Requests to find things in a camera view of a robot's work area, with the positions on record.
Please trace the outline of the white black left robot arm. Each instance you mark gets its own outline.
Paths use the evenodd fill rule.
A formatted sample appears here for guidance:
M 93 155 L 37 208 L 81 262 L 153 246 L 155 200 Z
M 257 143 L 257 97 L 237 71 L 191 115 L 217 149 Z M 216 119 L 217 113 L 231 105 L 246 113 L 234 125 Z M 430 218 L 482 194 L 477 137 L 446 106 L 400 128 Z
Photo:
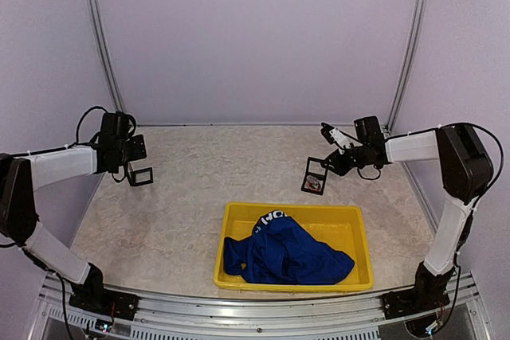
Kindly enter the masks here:
M 1 234 L 45 272 L 56 274 L 96 312 L 111 305 L 102 271 L 73 252 L 58 232 L 77 222 L 94 178 L 111 174 L 136 185 L 132 162 L 147 157 L 142 135 L 99 134 L 69 146 L 1 155 Z

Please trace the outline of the black brooch box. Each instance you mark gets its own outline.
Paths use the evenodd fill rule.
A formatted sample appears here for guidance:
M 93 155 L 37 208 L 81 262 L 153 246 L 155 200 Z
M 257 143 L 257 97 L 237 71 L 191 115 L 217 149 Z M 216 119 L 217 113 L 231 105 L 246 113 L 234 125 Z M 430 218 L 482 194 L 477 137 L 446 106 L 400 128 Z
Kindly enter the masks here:
M 301 191 L 322 196 L 326 186 L 328 170 L 319 158 L 308 157 Z

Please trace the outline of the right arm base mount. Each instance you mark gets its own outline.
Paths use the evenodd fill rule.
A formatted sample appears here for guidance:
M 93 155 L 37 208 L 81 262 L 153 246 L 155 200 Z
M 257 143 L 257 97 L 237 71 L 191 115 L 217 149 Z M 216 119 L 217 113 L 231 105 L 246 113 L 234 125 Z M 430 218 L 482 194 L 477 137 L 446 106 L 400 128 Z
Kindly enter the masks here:
M 430 311 L 450 303 L 445 292 L 418 295 L 413 289 L 390 291 L 381 296 L 385 319 L 397 319 Z

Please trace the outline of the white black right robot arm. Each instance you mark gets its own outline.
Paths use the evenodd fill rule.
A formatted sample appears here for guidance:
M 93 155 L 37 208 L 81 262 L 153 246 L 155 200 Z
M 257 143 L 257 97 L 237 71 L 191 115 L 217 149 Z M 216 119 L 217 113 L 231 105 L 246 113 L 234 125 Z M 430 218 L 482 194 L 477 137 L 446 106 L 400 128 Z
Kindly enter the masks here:
M 339 176 L 367 166 L 381 170 L 393 163 L 439 162 L 445 200 L 433 244 L 418 265 L 413 287 L 387 294 L 415 311 L 447 300 L 446 285 L 469 236 L 475 208 L 492 185 L 492 160 L 478 130 L 471 123 L 451 123 L 386 137 L 377 117 L 368 116 L 355 121 L 356 136 L 351 137 L 328 123 L 321 125 L 322 136 L 336 147 L 321 166 Z

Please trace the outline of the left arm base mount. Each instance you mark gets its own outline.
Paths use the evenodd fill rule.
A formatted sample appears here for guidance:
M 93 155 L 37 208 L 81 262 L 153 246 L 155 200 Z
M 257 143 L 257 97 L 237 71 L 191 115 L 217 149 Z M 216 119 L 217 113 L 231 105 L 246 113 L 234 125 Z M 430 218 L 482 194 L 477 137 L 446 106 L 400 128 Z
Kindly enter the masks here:
M 133 321 L 138 309 L 139 297 L 121 291 L 105 290 L 100 298 L 94 300 L 90 296 L 80 297 L 73 293 L 69 304 L 71 307 L 98 315 Z

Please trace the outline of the blue printed t-shirt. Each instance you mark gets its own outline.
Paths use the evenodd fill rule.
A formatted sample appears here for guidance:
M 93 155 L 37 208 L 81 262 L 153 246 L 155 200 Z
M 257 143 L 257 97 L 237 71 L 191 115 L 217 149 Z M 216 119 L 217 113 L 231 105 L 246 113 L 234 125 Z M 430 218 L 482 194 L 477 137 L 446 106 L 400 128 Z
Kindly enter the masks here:
M 282 210 L 259 217 L 250 236 L 223 240 L 223 270 L 247 283 L 332 285 L 346 279 L 355 261 L 316 240 Z

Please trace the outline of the yellow plastic tray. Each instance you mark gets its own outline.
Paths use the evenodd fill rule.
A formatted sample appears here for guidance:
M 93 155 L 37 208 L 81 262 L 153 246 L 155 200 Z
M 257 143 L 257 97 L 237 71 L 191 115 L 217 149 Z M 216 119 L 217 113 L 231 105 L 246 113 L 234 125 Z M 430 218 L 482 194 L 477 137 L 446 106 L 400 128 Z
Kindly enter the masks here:
M 346 279 L 333 285 L 283 285 L 247 283 L 241 276 L 229 276 L 224 271 L 224 239 L 242 240 L 248 237 L 258 218 L 281 210 L 291 216 L 316 240 L 335 250 L 347 253 L 355 266 Z M 222 223 L 213 281 L 216 286 L 241 291 L 272 291 L 285 293 L 351 293 L 373 287 L 374 276 L 363 224 L 362 211 L 357 206 L 290 205 L 254 202 L 230 202 Z

